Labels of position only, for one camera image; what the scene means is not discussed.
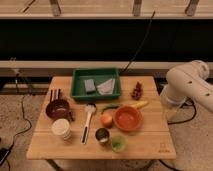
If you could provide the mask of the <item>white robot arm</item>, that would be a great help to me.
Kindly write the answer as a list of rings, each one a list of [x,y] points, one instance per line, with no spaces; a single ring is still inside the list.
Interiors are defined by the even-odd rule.
[[[188,98],[213,113],[213,85],[206,81],[209,74],[208,65],[201,60],[177,65],[167,72],[160,100],[168,121]]]

